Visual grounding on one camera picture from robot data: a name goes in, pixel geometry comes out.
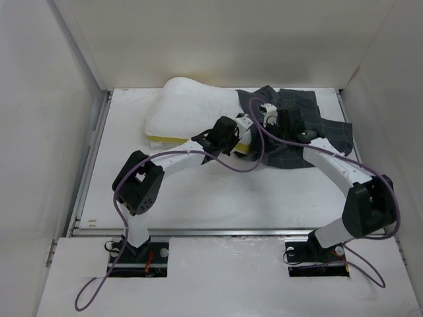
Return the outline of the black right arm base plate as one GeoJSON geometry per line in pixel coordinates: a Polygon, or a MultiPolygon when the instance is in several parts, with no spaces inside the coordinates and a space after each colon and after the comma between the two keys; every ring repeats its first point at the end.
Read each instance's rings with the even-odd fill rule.
{"type": "Polygon", "coordinates": [[[349,277],[342,244],[321,249],[308,241],[285,241],[284,261],[290,277],[349,277]]]}

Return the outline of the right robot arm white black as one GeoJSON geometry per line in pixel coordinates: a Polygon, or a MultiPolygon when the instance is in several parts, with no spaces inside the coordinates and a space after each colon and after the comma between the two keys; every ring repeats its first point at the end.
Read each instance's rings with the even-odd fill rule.
{"type": "Polygon", "coordinates": [[[393,183],[385,175],[350,160],[336,150],[318,129],[308,129],[297,107],[260,106],[263,130],[290,147],[301,147],[302,158],[327,176],[344,194],[340,218],[309,233],[307,241],[293,247],[306,261],[321,260],[344,242],[365,238],[397,222],[398,203],[393,183]]]}

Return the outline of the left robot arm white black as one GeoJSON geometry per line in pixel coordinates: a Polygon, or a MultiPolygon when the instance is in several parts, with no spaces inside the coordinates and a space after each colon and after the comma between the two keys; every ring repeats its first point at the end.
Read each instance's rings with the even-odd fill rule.
{"type": "Polygon", "coordinates": [[[126,208],[125,240],[127,257],[140,262],[150,249],[150,235],[144,214],[157,200],[163,180],[187,168],[215,160],[220,154],[230,155],[252,125],[246,114],[236,118],[220,117],[207,129],[185,143],[156,155],[134,151],[112,184],[114,203],[126,208]]]}

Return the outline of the white pillow with yellow edge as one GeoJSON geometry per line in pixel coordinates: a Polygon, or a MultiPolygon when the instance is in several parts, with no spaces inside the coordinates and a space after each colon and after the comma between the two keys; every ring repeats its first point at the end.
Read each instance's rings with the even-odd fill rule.
{"type": "Polygon", "coordinates": [[[148,115],[144,134],[150,141],[183,143],[210,129],[222,116],[243,113],[237,91],[175,77],[159,90],[148,115]]]}

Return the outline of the dark grey checked pillowcase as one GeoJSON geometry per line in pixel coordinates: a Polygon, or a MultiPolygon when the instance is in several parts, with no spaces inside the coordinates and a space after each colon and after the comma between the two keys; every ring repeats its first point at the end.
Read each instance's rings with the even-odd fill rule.
{"type": "MultiPolygon", "coordinates": [[[[237,94],[243,112],[254,114],[266,131],[279,139],[303,143],[308,137],[300,134],[313,130],[317,136],[326,137],[337,151],[349,155],[353,150],[352,124],[322,118],[313,91],[275,90],[265,86],[254,92],[238,90],[237,94]],[[259,110],[259,106],[265,103],[277,107],[276,125],[270,125],[270,120],[265,120],[259,110]]],[[[312,166],[303,159],[303,148],[279,143],[267,135],[264,142],[265,152],[261,162],[266,166],[281,169],[312,166]]]]}

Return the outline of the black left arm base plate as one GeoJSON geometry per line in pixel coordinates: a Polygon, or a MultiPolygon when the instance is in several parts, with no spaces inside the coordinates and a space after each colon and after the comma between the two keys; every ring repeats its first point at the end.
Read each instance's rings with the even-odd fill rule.
{"type": "Polygon", "coordinates": [[[111,270],[109,277],[121,278],[162,278],[167,277],[169,260],[169,241],[147,241],[135,253],[130,251],[128,244],[115,265],[114,260],[120,252],[123,239],[108,241],[104,249],[109,253],[106,272],[111,270]]]}

